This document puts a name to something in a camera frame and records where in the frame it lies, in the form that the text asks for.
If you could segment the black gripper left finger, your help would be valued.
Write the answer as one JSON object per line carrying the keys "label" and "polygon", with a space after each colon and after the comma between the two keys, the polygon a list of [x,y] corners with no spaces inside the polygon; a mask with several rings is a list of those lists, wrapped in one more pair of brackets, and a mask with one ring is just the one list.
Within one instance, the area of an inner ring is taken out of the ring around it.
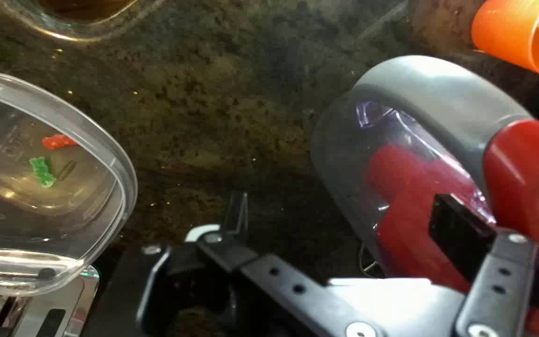
{"label": "black gripper left finger", "polygon": [[246,262],[259,256],[248,245],[249,236],[249,194],[246,191],[233,193],[225,209],[225,217],[218,230],[206,232],[197,239],[197,247],[219,269],[233,273]]}

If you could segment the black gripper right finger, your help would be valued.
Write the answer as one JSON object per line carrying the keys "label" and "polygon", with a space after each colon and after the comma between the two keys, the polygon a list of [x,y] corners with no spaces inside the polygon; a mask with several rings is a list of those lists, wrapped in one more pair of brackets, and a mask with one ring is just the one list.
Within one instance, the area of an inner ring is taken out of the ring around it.
{"label": "black gripper right finger", "polygon": [[452,194],[437,194],[429,234],[470,281],[455,318],[459,337],[523,337],[538,245],[487,224]]}

